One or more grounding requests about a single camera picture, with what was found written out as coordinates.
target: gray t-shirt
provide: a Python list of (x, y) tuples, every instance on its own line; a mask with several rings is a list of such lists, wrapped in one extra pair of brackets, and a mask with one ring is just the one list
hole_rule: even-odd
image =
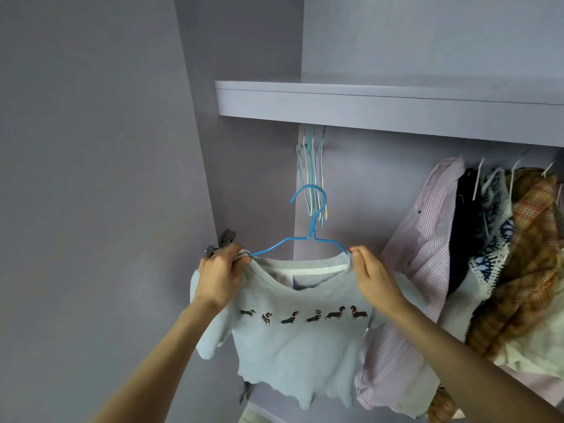
[[(405, 276), (394, 276), (407, 299), (426, 305)], [(199, 277), (196, 270), (191, 298)], [(266, 382), (297, 398), (303, 409), (315, 395), (339, 398), (350, 407), (364, 333), (384, 321), (358, 290), (348, 254), (317, 261), (257, 258), (196, 348), (210, 359), (232, 332), (244, 380)]]

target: person's left hand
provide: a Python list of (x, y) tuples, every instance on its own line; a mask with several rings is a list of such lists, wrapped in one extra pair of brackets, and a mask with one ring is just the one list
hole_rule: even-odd
[(233, 262), (241, 249), (241, 245), (231, 244), (200, 260), (200, 280), (192, 303), (202, 303), (219, 313), (233, 299), (241, 287), (243, 270), (251, 262), (250, 256)]

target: shelf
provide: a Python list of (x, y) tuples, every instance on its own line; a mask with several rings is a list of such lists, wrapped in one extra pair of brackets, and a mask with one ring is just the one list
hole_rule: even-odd
[(216, 81), (231, 117), (564, 146), (564, 80), (315, 76)]

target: shirt sleeve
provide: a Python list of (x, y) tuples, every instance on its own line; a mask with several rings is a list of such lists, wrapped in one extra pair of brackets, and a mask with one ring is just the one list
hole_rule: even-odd
[[(200, 280), (200, 271), (194, 271), (190, 281), (190, 302), (194, 300), (194, 292)], [(231, 330), (236, 326), (239, 319), (235, 300), (231, 302), (211, 321), (200, 341), (196, 345), (196, 350), (202, 359), (211, 359), (215, 349), (220, 347), (231, 334)]]
[[(415, 285), (412, 284), (409, 279), (407, 279), (407, 276), (400, 272), (394, 272), (393, 274), (399, 290), (402, 292), (407, 301), (412, 303), (419, 310), (423, 310), (425, 307), (427, 307), (427, 300), (423, 298), (421, 293), (417, 290), (417, 288), (415, 288)], [(385, 317), (382, 312), (374, 309), (372, 311), (370, 322), (368, 323), (368, 328), (372, 329), (379, 327), (384, 322), (387, 322), (387, 317)]]

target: wardrobe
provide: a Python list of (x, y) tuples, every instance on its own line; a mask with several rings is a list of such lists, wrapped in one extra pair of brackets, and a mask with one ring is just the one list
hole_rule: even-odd
[[(310, 219), (296, 144), (326, 126), (321, 237), (381, 250), (444, 157), (562, 172), (563, 0), (8, 0), (0, 12), (0, 419), (87, 419), (173, 324), (226, 228)], [(326, 258), (287, 242), (269, 256)], [(232, 340), (168, 421), (237, 421)], [(254, 386), (273, 422), (407, 422)]]

